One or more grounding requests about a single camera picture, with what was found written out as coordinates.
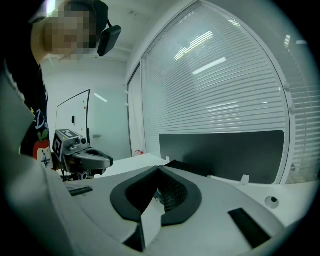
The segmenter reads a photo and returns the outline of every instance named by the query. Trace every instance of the white table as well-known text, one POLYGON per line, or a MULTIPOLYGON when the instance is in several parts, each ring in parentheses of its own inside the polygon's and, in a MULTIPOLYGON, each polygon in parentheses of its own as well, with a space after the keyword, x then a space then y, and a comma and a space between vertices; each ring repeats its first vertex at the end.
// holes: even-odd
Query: white table
MULTIPOLYGON (((148 166, 164 166, 167 163, 166 160, 148 153, 114 161, 113 166, 108 168, 103 175, 96 175, 94 178, 123 174, 148 166)), ((237 181, 229 181, 213 176, 211 178, 221 180, 236 187, 272 212, 285 227, 305 216, 320 186, 319 181, 288 185, 240 185, 240 182, 237 181), (279 200, 279 206, 276 209, 266 206, 265 199, 269 196, 279 200)))

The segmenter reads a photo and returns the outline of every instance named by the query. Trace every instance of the person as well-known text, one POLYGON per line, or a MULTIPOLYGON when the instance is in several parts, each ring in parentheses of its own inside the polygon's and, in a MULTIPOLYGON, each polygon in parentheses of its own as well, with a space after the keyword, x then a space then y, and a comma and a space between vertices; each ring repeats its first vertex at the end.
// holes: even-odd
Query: person
POLYGON ((4 68, 35 116, 20 153, 33 157, 45 169, 59 169, 59 162, 51 152, 47 122, 49 95, 40 63, 49 54, 63 60, 90 53, 96 48, 107 21, 108 7, 100 0, 67 0, 51 16, 22 24, 16 34, 9 35, 12 41, 4 56, 4 68), (97 16, 94 8, 97 3, 99 15, 105 9, 105 16, 97 16))

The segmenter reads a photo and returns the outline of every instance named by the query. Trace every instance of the circular opening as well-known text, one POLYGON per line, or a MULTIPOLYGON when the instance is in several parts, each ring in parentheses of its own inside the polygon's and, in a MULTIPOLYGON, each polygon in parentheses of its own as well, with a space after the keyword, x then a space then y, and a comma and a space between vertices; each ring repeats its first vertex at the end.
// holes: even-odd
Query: circular opening
POLYGON ((271 209, 275 209, 279 206, 279 200, 274 196, 268 196, 264 202, 265 205, 271 209))

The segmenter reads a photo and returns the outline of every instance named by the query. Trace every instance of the white blinds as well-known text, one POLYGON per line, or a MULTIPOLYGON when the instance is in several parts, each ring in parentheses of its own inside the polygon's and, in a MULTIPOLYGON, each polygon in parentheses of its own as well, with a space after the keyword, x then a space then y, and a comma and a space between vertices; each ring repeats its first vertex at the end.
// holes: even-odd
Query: white blinds
POLYGON ((139 67, 129 83, 129 128, 132 156, 145 152, 145 131, 142 118, 141 68, 139 67))
POLYGON ((295 145, 287 183, 318 180, 320 170, 319 71, 308 46, 292 43, 285 72, 290 85, 295 117, 295 145))
POLYGON ((202 5, 173 23, 142 58, 147 153, 161 156, 159 134, 283 130, 287 154, 284 92, 255 39, 236 20, 202 5))

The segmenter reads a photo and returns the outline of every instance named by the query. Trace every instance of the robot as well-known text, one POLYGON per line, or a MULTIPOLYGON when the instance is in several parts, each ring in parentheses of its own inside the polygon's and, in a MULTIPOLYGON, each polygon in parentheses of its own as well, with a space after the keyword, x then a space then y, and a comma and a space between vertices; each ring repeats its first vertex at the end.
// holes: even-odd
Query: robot
POLYGON ((102 175, 114 163, 112 157, 94 149, 85 137, 69 129, 55 131, 53 152, 74 181, 102 175), (67 165, 67 158, 75 162, 71 168, 67 165))

